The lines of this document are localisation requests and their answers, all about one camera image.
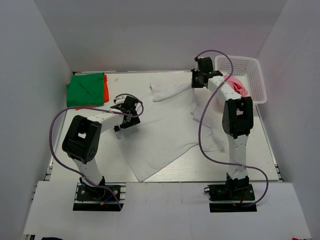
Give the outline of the white t shirt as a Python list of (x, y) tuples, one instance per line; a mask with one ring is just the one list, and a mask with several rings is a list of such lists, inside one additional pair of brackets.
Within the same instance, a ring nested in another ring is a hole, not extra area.
[(115, 133), (115, 140), (135, 177), (144, 181), (190, 148), (224, 152), (227, 136), (215, 97), (205, 113), (198, 141), (199, 121), (212, 92), (189, 83), (144, 83), (135, 89), (144, 106), (140, 123)]

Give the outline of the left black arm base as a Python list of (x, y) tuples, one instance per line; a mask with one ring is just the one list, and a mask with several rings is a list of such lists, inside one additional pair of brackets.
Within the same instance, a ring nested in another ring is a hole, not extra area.
[[(126, 198), (126, 184), (111, 183), (106, 184), (105, 186), (113, 191), (113, 194), (117, 197), (120, 207), (122, 208)], [(121, 209), (113, 194), (110, 191), (101, 188), (93, 192), (78, 183), (72, 210), (76, 212), (120, 212)]]

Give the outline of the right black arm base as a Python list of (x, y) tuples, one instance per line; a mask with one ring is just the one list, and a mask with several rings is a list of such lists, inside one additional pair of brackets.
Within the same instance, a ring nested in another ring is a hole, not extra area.
[(257, 212), (252, 184), (234, 193), (230, 193), (225, 184), (210, 184), (203, 189), (203, 192), (208, 195), (210, 213)]

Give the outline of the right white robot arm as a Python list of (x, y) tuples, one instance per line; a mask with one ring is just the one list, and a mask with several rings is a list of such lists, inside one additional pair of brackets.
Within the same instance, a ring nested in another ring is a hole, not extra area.
[(249, 185), (245, 165), (247, 141), (254, 125), (253, 100), (237, 93), (220, 71), (214, 71), (210, 57), (197, 57), (195, 62), (195, 68), (191, 70), (191, 87), (207, 88), (224, 104), (222, 129), (227, 135), (229, 149), (226, 185), (236, 190), (244, 189)]

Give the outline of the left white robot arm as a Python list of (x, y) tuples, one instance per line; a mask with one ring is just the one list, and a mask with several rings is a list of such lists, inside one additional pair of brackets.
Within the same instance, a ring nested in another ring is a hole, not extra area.
[(113, 100), (114, 105), (100, 114), (90, 117), (76, 115), (62, 142), (62, 150), (67, 153), (81, 173), (80, 182), (85, 187), (105, 185), (96, 162), (100, 136), (113, 129), (118, 132), (139, 124), (139, 106), (143, 102), (130, 94), (120, 94)]

